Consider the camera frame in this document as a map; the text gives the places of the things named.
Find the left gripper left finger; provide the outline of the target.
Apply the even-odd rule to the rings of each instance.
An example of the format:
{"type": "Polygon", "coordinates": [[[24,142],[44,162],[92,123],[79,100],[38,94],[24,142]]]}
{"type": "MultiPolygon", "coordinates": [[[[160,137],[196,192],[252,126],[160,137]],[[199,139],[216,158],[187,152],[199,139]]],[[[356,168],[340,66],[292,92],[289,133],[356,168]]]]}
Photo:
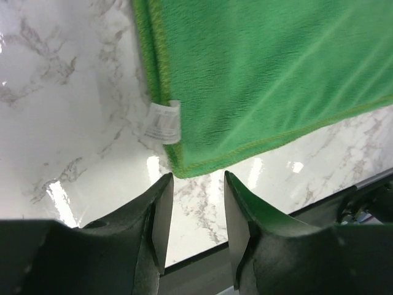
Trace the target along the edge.
{"type": "Polygon", "coordinates": [[[82,294],[157,294],[173,211],[173,174],[82,228],[88,266],[82,294]]]}

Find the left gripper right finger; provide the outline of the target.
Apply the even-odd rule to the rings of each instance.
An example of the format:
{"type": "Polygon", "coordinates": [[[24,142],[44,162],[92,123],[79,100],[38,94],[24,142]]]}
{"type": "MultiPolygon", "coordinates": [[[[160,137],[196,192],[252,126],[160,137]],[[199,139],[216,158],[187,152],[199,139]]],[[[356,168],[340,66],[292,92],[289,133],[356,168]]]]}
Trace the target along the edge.
{"type": "Polygon", "coordinates": [[[225,172],[224,203],[233,285],[240,294],[333,294],[331,226],[293,218],[225,172]]]}

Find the green towel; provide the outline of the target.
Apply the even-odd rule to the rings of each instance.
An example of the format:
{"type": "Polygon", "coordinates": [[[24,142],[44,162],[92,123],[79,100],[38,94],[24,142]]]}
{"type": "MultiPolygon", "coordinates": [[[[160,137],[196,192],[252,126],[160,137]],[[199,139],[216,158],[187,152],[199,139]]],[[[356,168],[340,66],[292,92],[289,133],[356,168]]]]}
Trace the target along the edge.
{"type": "Polygon", "coordinates": [[[392,104],[391,1],[133,1],[141,136],[204,175],[392,104]]]}

